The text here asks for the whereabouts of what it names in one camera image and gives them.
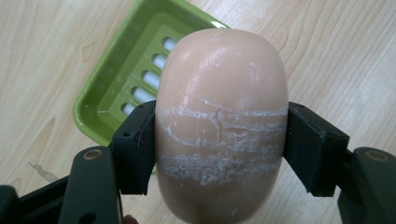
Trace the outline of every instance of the beige soap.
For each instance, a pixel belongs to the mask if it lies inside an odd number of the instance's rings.
[[[276,181],[288,88],[261,36],[208,29],[170,53],[155,111],[157,177],[169,209],[189,223],[251,217]]]

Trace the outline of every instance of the wooden floor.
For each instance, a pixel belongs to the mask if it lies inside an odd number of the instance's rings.
[[[349,149],[396,155],[396,2],[190,0],[279,51],[290,100],[350,135]],[[68,175],[96,144],[72,109],[109,40],[134,5],[122,0],[0,1],[0,183],[22,196]],[[266,205],[247,223],[341,223],[333,198],[314,198],[284,161]],[[183,223],[156,177],[148,196],[124,196],[140,223]]]

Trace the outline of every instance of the wooden table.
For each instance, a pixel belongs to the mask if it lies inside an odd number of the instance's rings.
[[[190,0],[279,51],[290,100],[350,135],[349,148],[396,154],[396,2]],[[134,1],[0,1],[0,183],[22,196],[68,175],[96,145],[73,103]],[[247,223],[340,223],[336,200],[314,198],[284,161],[276,186]],[[183,223],[151,178],[148,196],[124,196],[140,223]]]

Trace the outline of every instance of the green plastic tray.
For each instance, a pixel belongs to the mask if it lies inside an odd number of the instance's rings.
[[[176,42],[215,27],[227,26],[184,0],[136,1],[75,101],[78,128],[107,146],[135,106],[156,98]]]

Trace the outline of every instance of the soap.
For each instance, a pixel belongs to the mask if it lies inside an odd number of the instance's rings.
[[[161,75],[155,109],[158,185],[188,223],[238,223],[268,198],[281,163],[288,87],[263,37],[207,29],[183,37]]]

